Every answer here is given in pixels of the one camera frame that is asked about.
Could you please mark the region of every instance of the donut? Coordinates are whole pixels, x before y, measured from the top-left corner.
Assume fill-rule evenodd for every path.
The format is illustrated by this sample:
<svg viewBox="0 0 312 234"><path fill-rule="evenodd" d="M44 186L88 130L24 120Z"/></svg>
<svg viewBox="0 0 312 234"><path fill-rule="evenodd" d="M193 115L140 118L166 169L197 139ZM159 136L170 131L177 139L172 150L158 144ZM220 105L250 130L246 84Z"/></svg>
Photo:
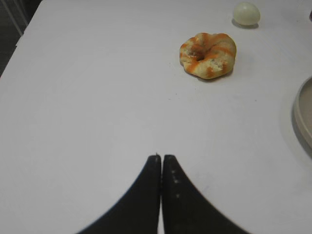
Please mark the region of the donut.
<svg viewBox="0 0 312 234"><path fill-rule="evenodd" d="M224 33L198 33L180 47L180 63L184 70L202 79L229 73L235 56L235 42Z"/></svg>

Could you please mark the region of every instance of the white table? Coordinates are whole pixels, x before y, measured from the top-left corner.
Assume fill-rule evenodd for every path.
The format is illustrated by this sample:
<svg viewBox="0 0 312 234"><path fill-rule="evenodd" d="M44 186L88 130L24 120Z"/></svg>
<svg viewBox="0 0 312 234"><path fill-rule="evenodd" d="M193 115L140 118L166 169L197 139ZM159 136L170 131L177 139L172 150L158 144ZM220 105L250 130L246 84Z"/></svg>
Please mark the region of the white table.
<svg viewBox="0 0 312 234"><path fill-rule="evenodd" d="M256 29L231 23L238 2L44 0L0 79L0 233L78 232L156 152L249 232L311 233L291 108L312 75L312 2L254 0ZM229 76L183 71L198 32L234 39Z"/></svg>

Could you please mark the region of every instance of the floor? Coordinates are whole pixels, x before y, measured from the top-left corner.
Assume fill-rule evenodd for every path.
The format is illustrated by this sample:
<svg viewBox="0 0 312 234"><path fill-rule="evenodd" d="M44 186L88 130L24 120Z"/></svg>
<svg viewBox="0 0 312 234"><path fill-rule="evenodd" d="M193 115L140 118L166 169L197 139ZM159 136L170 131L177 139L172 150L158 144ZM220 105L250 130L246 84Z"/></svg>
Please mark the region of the floor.
<svg viewBox="0 0 312 234"><path fill-rule="evenodd" d="M13 0L5 0L8 4L14 18L16 19L20 28L24 31L22 18L14 5ZM24 0L25 8L28 14L28 20L34 15L41 0ZM20 35L12 23L8 13L6 12L2 2L0 2L0 76L2 75L7 63L9 62L18 42Z"/></svg>

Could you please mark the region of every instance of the plate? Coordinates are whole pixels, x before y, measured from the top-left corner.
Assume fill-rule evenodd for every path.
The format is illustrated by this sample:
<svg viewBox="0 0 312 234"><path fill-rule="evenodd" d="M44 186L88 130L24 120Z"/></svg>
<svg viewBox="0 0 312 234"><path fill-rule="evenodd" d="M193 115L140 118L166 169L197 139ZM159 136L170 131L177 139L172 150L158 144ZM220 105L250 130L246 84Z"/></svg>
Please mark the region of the plate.
<svg viewBox="0 0 312 234"><path fill-rule="evenodd" d="M312 148L312 77L300 87L293 111L301 135Z"/></svg>

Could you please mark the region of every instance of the egg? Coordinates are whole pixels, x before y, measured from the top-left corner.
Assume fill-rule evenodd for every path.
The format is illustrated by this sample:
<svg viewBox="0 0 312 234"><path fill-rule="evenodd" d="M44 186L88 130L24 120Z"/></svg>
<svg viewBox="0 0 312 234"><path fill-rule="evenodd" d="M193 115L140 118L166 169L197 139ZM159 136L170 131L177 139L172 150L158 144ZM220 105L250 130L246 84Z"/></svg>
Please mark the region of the egg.
<svg viewBox="0 0 312 234"><path fill-rule="evenodd" d="M260 20L260 11L252 3L241 2L234 8L233 18L241 25L254 25Z"/></svg>

